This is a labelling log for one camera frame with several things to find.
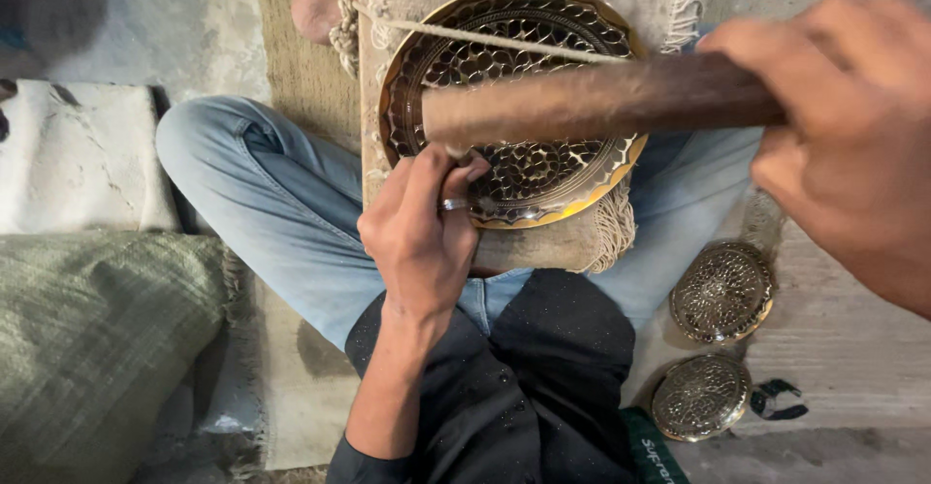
green sack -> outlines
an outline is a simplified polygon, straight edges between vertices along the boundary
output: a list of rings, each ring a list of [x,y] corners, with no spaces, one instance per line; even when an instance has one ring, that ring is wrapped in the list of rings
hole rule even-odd
[[[0,481],[127,482],[231,295],[219,239],[0,236]]]

blue jeans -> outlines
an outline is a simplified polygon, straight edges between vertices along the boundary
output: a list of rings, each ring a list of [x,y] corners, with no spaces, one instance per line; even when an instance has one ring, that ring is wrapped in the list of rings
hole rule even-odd
[[[749,185],[762,130],[654,136],[633,174],[634,247],[589,279],[643,326]],[[361,162],[241,97],[180,104],[158,125],[178,189],[269,287],[341,350],[385,289],[355,229]],[[486,335],[531,270],[469,279],[460,307]]]

knot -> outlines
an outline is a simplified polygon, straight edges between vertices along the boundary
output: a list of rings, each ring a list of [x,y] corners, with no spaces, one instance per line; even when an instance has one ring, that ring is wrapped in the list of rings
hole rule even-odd
[[[340,55],[340,65],[358,79],[358,12],[351,0],[339,0],[343,20],[330,30],[330,43]]]

engraved brass plate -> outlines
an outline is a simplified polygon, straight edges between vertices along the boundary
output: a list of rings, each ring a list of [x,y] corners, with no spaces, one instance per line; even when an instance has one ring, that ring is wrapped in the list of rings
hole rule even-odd
[[[455,0],[425,23],[630,59],[643,55],[624,19],[598,0]],[[420,108],[427,87],[514,80],[578,65],[521,49],[412,33],[395,54],[382,90],[385,152],[394,165],[426,145]],[[634,134],[476,147],[492,170],[469,190],[473,220],[485,228],[528,228],[571,216],[620,182],[645,142],[645,134]]]
[[[664,435],[696,442],[740,419],[751,392],[750,372],[726,355],[702,355],[673,367],[653,396],[653,418]]]
[[[738,340],[756,329],[773,307],[773,274],[760,251],[745,242],[722,242],[702,251],[669,297],[669,311],[691,339]]]

wooden handle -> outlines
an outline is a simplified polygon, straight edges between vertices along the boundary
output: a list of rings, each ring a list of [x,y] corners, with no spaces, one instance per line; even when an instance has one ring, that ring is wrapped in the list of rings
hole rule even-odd
[[[423,113],[427,140],[452,148],[786,121],[762,82],[721,53],[428,90]]]

